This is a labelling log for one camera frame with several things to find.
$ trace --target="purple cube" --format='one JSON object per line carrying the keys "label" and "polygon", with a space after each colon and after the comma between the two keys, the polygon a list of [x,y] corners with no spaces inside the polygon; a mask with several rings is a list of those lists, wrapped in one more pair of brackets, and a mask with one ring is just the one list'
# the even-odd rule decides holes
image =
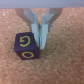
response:
{"label": "purple cube", "polygon": [[32,32],[16,34],[14,51],[22,60],[38,59],[40,57],[40,49],[36,45]]}

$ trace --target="yellow letter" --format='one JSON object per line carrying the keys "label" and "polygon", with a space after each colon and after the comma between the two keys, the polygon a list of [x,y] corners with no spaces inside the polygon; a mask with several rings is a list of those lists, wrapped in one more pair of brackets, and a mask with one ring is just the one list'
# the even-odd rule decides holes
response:
{"label": "yellow letter", "polygon": [[[30,57],[25,56],[26,53],[31,54],[31,56]],[[25,58],[32,58],[32,57],[34,57],[34,54],[32,52],[23,52],[22,56],[25,57]]]}
{"label": "yellow letter", "polygon": [[25,45],[23,45],[23,44],[20,44],[20,46],[22,46],[22,47],[26,47],[26,46],[28,46],[29,44],[30,44],[30,37],[29,36],[23,36],[23,37],[20,37],[20,42],[24,42],[24,40],[22,40],[23,38],[28,38],[28,43],[27,44],[25,44]]}

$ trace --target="dark blue cube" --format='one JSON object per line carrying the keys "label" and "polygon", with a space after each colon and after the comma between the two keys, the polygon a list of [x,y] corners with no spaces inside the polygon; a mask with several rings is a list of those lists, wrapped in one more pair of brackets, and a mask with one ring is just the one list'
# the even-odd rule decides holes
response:
{"label": "dark blue cube", "polygon": [[32,32],[16,34],[14,51],[22,60],[38,59],[40,57],[40,49],[36,45]]}

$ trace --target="brown speckled surface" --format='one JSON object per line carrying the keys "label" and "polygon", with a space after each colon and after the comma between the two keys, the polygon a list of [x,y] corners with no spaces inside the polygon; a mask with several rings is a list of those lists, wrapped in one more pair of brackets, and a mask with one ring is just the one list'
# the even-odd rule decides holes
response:
{"label": "brown speckled surface", "polygon": [[[47,10],[33,9],[39,22]],[[84,84],[84,8],[63,8],[40,59],[23,61],[14,52],[15,35],[26,31],[13,9],[0,9],[0,84]]]}

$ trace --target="letter block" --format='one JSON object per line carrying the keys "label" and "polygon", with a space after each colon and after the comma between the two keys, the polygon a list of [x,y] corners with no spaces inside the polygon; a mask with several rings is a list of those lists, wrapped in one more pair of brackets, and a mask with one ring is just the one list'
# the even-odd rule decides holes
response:
{"label": "letter block", "polygon": [[22,60],[38,59],[40,57],[40,49],[36,45],[32,32],[16,34],[14,51]]}

